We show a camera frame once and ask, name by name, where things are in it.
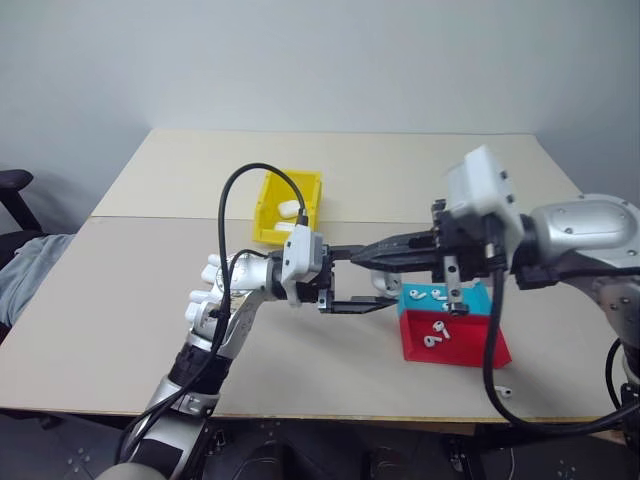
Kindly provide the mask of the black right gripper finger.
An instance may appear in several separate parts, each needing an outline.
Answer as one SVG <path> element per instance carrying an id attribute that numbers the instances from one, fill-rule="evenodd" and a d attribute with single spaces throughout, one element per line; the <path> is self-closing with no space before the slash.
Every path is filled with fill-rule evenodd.
<path id="1" fill-rule="evenodd" d="M 372 257 L 425 256 L 436 252 L 436 239 L 430 231 L 394 235 L 369 246 Z"/>
<path id="2" fill-rule="evenodd" d="M 399 252 L 362 250 L 351 257 L 351 262 L 369 270 L 390 273 L 410 273 L 437 269 L 441 264 L 441 258 L 431 250 Z"/>

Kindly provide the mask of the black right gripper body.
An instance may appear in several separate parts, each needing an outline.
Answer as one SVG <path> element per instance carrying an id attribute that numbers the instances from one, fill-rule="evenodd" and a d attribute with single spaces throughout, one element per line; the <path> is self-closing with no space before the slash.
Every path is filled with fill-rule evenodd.
<path id="1" fill-rule="evenodd" d="M 462 283 L 490 277 L 500 268 L 500 240 L 486 236 L 493 234 L 494 218 L 489 216 L 488 223 L 480 219 L 481 236 L 476 239 L 446 209 L 445 199 L 435 200 L 431 213 L 431 233 L 436 247 L 432 280 L 446 285 L 447 312 L 454 316 L 467 315 L 470 307 L 464 300 Z"/>

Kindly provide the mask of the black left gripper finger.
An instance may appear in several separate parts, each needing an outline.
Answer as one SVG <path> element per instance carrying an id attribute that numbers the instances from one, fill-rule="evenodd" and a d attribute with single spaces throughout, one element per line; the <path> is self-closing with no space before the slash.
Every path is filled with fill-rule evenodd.
<path id="1" fill-rule="evenodd" d="M 352 296 L 349 300 L 333 300 L 329 306 L 331 314 L 367 314 L 397 304 L 395 298 L 383 296 Z"/>
<path id="2" fill-rule="evenodd" d="M 329 257 L 335 261 L 366 261 L 370 253 L 365 245 L 333 245 L 329 247 Z"/>

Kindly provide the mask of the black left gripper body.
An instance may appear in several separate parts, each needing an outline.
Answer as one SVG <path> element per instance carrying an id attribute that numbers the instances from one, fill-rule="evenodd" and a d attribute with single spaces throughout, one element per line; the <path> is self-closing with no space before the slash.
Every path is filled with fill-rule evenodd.
<path id="1" fill-rule="evenodd" d="M 320 312 L 332 312 L 335 299 L 334 258 L 328 245 L 322 246 L 321 270 L 309 281 L 297 283 L 301 303 L 315 304 Z"/>

